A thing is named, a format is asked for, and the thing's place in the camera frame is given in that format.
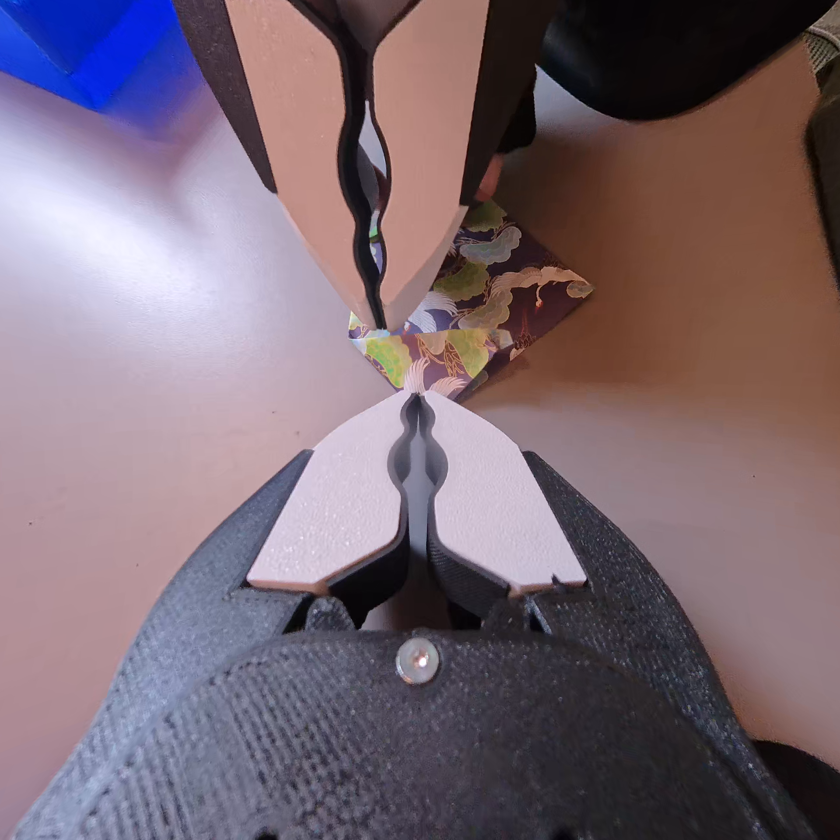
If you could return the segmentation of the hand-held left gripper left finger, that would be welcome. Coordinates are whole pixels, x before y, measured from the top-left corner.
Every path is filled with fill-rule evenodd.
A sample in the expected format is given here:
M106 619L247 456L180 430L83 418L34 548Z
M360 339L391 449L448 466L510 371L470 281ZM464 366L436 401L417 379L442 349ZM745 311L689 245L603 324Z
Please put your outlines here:
M250 586L329 595L357 627L399 592L410 567L404 483L417 414L417 394L396 393L311 450L248 571Z

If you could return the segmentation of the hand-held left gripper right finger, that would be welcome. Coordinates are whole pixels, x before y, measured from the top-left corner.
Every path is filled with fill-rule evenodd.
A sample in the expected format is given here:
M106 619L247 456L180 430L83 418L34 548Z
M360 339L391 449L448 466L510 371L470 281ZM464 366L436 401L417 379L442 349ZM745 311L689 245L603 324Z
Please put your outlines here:
M433 485L427 556L456 611L482 621L510 597L585 586L581 562L520 447L437 392L421 400Z

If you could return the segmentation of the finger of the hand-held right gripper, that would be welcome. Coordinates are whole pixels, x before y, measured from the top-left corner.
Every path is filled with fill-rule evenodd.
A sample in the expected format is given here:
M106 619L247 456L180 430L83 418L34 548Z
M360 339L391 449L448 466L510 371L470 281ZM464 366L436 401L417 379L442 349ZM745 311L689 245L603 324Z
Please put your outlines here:
M373 118L390 192L381 221L386 322L404 322L466 215L461 190L488 1L413 2L372 60Z
M366 54L339 2L226 2L276 193L310 255L383 329L372 203L359 164Z

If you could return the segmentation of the blue plastic bin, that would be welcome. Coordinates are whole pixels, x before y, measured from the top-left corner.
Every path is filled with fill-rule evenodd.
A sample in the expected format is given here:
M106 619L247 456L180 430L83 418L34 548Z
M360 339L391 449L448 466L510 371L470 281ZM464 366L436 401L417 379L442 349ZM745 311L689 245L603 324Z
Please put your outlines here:
M1 70L98 112L123 90L153 109L197 74L170 1L2 1Z

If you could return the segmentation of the purple crane patterned paper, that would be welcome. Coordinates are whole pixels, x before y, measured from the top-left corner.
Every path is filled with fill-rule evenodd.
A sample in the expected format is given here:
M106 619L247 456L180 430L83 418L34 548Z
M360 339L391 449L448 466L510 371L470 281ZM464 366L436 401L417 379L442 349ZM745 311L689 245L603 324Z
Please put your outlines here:
M594 289L489 200L468 210L433 285L401 328L375 330L351 314L349 339L397 391L462 401Z

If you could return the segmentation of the black textured pad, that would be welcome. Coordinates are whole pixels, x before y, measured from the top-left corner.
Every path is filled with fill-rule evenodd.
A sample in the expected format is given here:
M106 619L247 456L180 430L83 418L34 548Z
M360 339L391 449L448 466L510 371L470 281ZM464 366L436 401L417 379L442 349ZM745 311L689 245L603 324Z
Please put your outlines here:
M831 1L562 1L539 67L587 107L652 121L695 109L797 40Z

